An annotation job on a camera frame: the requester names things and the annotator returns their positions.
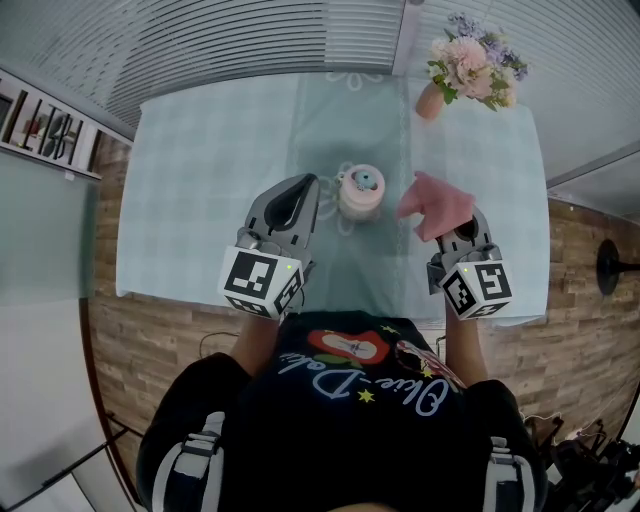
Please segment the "black stand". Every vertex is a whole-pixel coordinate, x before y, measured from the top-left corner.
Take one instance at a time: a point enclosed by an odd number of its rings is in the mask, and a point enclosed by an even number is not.
[[[605,240],[598,249],[598,261],[596,274],[598,287],[602,295],[611,295],[618,286],[618,280],[622,272],[634,272],[640,270],[640,263],[621,263],[616,244],[611,240]]]

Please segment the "person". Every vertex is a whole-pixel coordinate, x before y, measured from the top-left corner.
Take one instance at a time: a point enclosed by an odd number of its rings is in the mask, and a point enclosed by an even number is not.
[[[476,321],[446,320],[445,366],[406,319],[247,317],[229,355],[191,364],[163,398],[140,445],[142,501],[169,450],[223,411],[221,511],[482,510],[492,436],[530,464],[541,509],[544,467],[513,394],[488,379]]]

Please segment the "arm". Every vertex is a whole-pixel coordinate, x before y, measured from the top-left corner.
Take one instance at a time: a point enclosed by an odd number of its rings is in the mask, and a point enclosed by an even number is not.
[[[446,308],[447,366],[467,387],[487,380],[476,320],[460,321],[448,303]]]
[[[279,327],[277,320],[246,315],[230,356],[251,377],[255,377],[271,359]]]

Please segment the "black t-shirt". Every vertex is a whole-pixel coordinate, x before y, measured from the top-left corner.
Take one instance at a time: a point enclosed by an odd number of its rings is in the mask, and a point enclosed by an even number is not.
[[[481,510],[490,436],[544,471],[513,395],[465,389],[407,320],[362,312],[290,315],[256,379],[215,354],[173,383],[140,447],[148,506],[166,453],[223,410],[219,510]]]

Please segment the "checkered tablecloth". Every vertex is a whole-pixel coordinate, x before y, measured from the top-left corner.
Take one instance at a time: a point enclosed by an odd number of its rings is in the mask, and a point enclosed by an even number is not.
[[[325,78],[326,84],[317,82]],[[317,85],[312,94],[325,98],[309,96],[310,81]],[[392,184],[391,195],[385,199],[389,215],[411,183],[414,170],[444,178],[474,194],[494,240],[512,267],[516,297],[504,308],[504,315],[517,322],[520,317],[544,314],[549,223],[542,158],[531,113],[517,107],[496,114],[477,102],[461,100],[446,107],[440,118],[428,125],[413,113],[425,85],[422,81],[382,81],[378,76],[346,73],[277,75],[211,84],[145,103],[120,217],[118,293],[226,304],[216,291],[222,257],[226,246],[235,243],[235,233],[253,199],[287,175],[308,172],[297,168],[296,162],[312,162],[314,152],[326,147],[320,142],[326,139],[336,143],[340,161],[350,160],[353,153],[357,161],[352,163],[367,163],[367,152],[371,151],[371,159],[387,165],[381,171],[388,173],[386,181]],[[351,95],[345,97],[348,101],[340,100],[339,95],[345,94]],[[327,134],[335,128],[318,110],[333,104],[348,118],[381,102],[393,105],[379,108],[371,122],[387,123],[389,129],[341,133],[341,145]],[[315,105],[315,111],[309,105]],[[388,144],[370,140],[372,133],[378,139],[387,137]],[[302,157],[292,152],[299,134],[305,134],[307,141],[296,150],[307,151]],[[398,166],[384,164],[382,153],[375,156],[374,149],[368,149],[374,146],[388,146],[397,155],[394,158],[407,161]],[[338,169],[333,169],[334,163],[328,162],[330,168],[319,174],[335,174]],[[340,229],[337,218],[319,222],[329,222],[334,231]],[[408,224],[414,222],[417,219],[399,224],[398,232],[408,233]],[[374,233],[375,227],[365,229]],[[335,235],[331,230],[319,231],[324,234],[314,237]],[[429,296],[426,284],[425,264],[435,250],[435,242],[424,244],[411,234],[393,250],[374,251],[375,257],[362,262],[366,281],[354,275],[354,283],[360,287],[366,282],[368,293],[362,294],[362,299],[354,298],[352,307],[413,319],[441,319],[443,298]],[[336,252],[327,257],[342,256]],[[378,287],[384,283],[387,290],[388,281],[378,283],[370,278],[372,265],[393,270],[393,294],[382,293]],[[321,288],[310,303],[332,309],[332,290]]]

